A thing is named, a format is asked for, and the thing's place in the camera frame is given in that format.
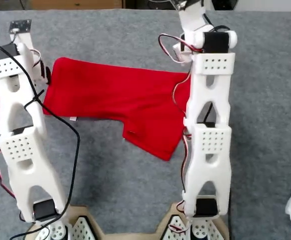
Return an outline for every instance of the gray carpet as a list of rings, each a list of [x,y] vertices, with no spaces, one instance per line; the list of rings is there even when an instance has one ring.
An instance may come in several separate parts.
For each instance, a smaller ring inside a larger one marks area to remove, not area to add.
[[[230,125],[233,129],[232,227],[236,240],[291,239],[285,204],[291,196],[291,12],[210,12],[214,24],[237,31]],[[0,12],[0,44],[11,20],[32,18],[34,46],[49,65],[67,56],[84,61],[187,71],[162,53],[157,36],[181,32],[174,11]],[[51,162],[69,190],[73,133],[46,117]],[[120,122],[80,119],[73,204],[85,204],[106,233],[156,229],[170,204],[181,199],[183,146],[170,162],[122,138]],[[4,174],[4,162],[1,159]],[[0,240],[27,229],[15,201],[0,188]]]

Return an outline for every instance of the red fabric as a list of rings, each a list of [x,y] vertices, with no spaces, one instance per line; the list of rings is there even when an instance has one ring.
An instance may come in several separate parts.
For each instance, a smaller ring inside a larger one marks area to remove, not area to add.
[[[168,161],[183,132],[183,113],[172,101],[172,90],[186,76],[62,57],[54,63],[44,104],[58,116],[122,121],[126,140]],[[189,82],[175,94],[182,108]]]

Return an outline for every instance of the black cable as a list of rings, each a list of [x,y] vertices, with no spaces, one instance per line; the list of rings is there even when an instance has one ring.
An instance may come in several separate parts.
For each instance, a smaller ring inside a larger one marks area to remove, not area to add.
[[[46,240],[46,239],[49,237],[49,235],[50,235],[50,228],[48,228],[47,226],[46,226],[45,228],[48,229],[49,233],[48,233],[47,236],[46,236],[44,239],[42,239],[42,240]]]
[[[7,45],[9,45],[9,44],[13,44],[13,43],[14,43],[14,41],[16,40],[16,38],[17,38],[17,34],[15,33],[15,34],[14,34],[14,36],[13,36],[13,39],[12,39],[12,41],[11,41],[11,42],[9,42]]]
[[[22,2],[22,0],[19,0],[19,2],[20,2],[20,5],[21,5],[22,10],[26,10],[25,5],[24,5],[24,3]]]
[[[47,108],[41,102],[41,100],[39,99],[39,95],[36,92],[35,86],[32,83],[31,77],[30,77],[29,73],[25,70],[25,68],[8,51],[6,51],[1,46],[0,46],[0,50],[4,54],[6,54],[10,59],[12,59],[20,67],[20,69],[24,72],[24,74],[26,75],[26,77],[27,77],[27,79],[29,81],[30,87],[31,87],[31,89],[33,91],[33,94],[34,94],[34,97],[33,97],[32,100],[38,102],[40,104],[40,106],[43,109],[45,109],[49,114],[51,114],[54,118],[56,118],[57,120],[61,121],[65,125],[67,125],[75,133],[76,138],[77,138],[76,149],[75,149],[75,156],[74,156],[74,163],[73,163],[73,170],[72,170],[72,178],[71,178],[71,184],[70,184],[70,190],[69,190],[68,198],[67,198],[67,201],[65,203],[65,206],[64,206],[63,211],[61,212],[61,214],[58,217],[56,217],[55,219],[51,220],[50,222],[44,224],[43,226],[39,227],[38,229],[33,230],[33,231],[28,231],[28,232],[24,232],[24,233],[20,233],[20,234],[14,235],[14,236],[12,236],[9,239],[9,240],[13,240],[13,239],[16,239],[16,238],[19,238],[19,237],[23,237],[23,236],[26,236],[26,235],[29,235],[29,234],[34,234],[34,233],[37,233],[37,232],[41,231],[42,229],[46,228],[50,224],[58,221],[66,213],[66,211],[67,211],[67,209],[69,207],[70,201],[71,201],[71,197],[72,197],[72,193],[73,193],[73,188],[74,188],[74,184],[75,184],[76,169],[77,169],[77,162],[78,162],[78,155],[79,155],[79,148],[80,148],[80,135],[79,135],[78,131],[70,123],[68,123],[67,121],[65,121],[61,117],[55,115],[49,108]]]
[[[20,221],[22,221],[22,222],[26,222],[26,221],[21,217],[21,211],[20,211],[20,213],[19,213],[19,219],[20,219]]]
[[[208,116],[210,115],[213,106],[214,106],[214,104],[211,102],[209,109],[207,110],[207,112],[204,116],[204,119],[203,119],[204,124],[207,122]]]

